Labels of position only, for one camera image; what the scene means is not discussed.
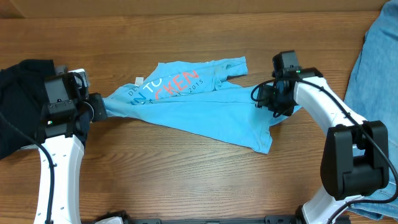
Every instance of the black cable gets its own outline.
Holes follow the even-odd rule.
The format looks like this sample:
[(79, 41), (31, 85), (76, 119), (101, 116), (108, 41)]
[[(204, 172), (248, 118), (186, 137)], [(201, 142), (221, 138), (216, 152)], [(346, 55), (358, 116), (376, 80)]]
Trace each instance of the black cable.
[[(256, 86), (252, 93), (251, 93), (251, 98), (253, 99), (253, 94), (255, 92), (256, 89), (258, 89), (261, 85), (264, 85), (266, 83), (270, 83), (270, 82), (274, 82), (275, 79), (273, 80), (268, 80), (265, 81), (263, 83), (261, 83), (260, 85)], [(320, 91), (324, 92), (324, 94), (326, 94), (335, 104), (337, 107), (339, 107), (339, 109), (341, 110), (341, 112), (343, 112), (343, 114), (356, 126), (359, 128), (359, 130), (363, 133), (363, 135), (365, 136), (365, 138), (371, 143), (371, 145), (373, 147), (375, 147), (377, 149), (377, 152), (380, 154), (380, 156), (383, 158), (383, 160), (388, 164), (389, 168), (391, 169), (392, 175), (394, 176), (395, 182), (398, 181), (398, 174), (397, 171), (394, 167), (394, 165), (392, 165), (391, 161), (387, 158), (387, 156), (383, 153), (383, 151), (381, 150), (381, 148), (373, 141), (373, 138), (362, 128), (362, 126), (360, 124), (358, 124), (358, 122), (355, 121), (355, 119), (350, 115), (349, 112), (347, 112), (344, 107), (340, 104), (340, 102), (328, 91), (326, 91), (322, 86), (318, 86), (312, 82), (308, 82), (299, 78), (279, 78), (278, 81), (295, 81), (295, 82), (301, 82), (310, 86), (313, 86), (317, 89), (319, 89)], [(396, 191), (393, 194), (393, 196), (389, 199), (385, 199), (385, 200), (368, 200), (368, 199), (363, 199), (363, 200), (353, 200), (350, 202), (346, 202), (343, 206), (341, 206), (338, 210), (336, 210), (332, 216), (328, 219), (328, 222), (326, 224), (331, 224), (332, 221), (337, 217), (337, 215), (339, 215), (342, 211), (344, 211), (345, 208), (349, 207), (350, 205), (354, 204), (354, 203), (390, 203), (395, 201), (398, 198), (398, 187), (396, 187)]]
[(54, 164), (52, 162), (51, 156), (49, 152), (37, 141), (23, 133), (21, 130), (19, 130), (17, 127), (15, 127), (13, 124), (11, 124), (5, 117), (4, 115), (0, 112), (0, 118), (1, 120), (7, 124), (12, 130), (14, 130), (16, 133), (21, 135), (23, 138), (27, 139), (30, 141), (32, 144), (38, 146), (42, 152), (45, 154), (48, 162), (49, 162), (49, 167), (50, 167), (50, 193), (49, 193), (49, 204), (47, 205), (47, 219), (45, 221), (45, 224), (51, 224), (51, 211), (52, 211), (52, 201), (54, 198)]

